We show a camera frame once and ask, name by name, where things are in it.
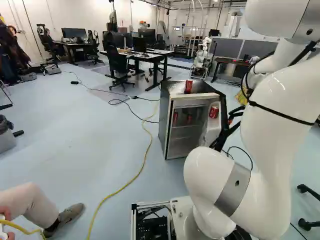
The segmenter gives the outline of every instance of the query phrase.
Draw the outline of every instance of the person's hand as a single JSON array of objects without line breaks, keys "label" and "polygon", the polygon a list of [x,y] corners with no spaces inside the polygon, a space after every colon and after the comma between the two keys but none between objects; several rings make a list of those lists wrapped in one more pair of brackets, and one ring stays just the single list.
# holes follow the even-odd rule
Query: person's hand
[{"label": "person's hand", "polygon": [[5,220],[11,221],[11,211],[7,206],[0,206],[0,214],[5,216]]},{"label": "person's hand", "polygon": [[8,232],[8,238],[7,240],[15,240],[15,234],[13,232]]}]

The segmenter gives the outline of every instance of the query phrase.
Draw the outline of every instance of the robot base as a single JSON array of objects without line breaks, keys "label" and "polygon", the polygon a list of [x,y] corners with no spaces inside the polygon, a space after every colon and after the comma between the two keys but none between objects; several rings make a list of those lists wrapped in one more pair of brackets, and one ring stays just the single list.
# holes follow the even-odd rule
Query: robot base
[{"label": "robot base", "polygon": [[[131,240],[211,240],[197,226],[189,196],[170,201],[133,203],[131,211]],[[167,209],[167,216],[150,218],[157,211]],[[252,240],[239,226],[225,240]]]}]

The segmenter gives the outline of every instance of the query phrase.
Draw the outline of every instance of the mini fridge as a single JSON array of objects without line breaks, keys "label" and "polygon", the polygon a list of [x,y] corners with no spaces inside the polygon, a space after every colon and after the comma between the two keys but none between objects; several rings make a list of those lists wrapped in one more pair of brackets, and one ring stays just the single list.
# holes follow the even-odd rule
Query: mini fridge
[{"label": "mini fridge", "polygon": [[158,137],[164,159],[188,156],[198,146],[209,147],[228,124],[226,96],[202,80],[163,81]]}]

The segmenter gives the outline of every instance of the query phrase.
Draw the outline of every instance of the person's leg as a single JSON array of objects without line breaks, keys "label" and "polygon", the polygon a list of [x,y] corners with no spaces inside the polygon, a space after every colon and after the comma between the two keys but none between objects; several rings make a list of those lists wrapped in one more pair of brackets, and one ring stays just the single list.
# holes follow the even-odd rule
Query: person's leg
[{"label": "person's leg", "polygon": [[23,215],[44,229],[50,227],[59,215],[56,206],[34,183],[25,183],[0,191],[0,206],[10,209],[12,219]]},{"label": "person's leg", "polygon": [[12,219],[23,215],[43,228],[46,238],[51,237],[65,224],[78,219],[85,210],[83,203],[77,203],[59,213],[43,191],[31,182],[0,191],[0,206],[10,209]]}]

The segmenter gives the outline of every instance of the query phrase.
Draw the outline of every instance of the beige pants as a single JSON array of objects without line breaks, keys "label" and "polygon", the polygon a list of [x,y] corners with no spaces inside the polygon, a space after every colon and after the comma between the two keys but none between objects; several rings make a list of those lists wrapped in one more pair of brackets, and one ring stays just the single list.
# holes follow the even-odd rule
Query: beige pants
[{"label": "beige pants", "polygon": [[12,220],[23,215],[44,229],[50,227],[59,214],[56,206],[31,182],[0,191],[0,206],[10,209]]}]

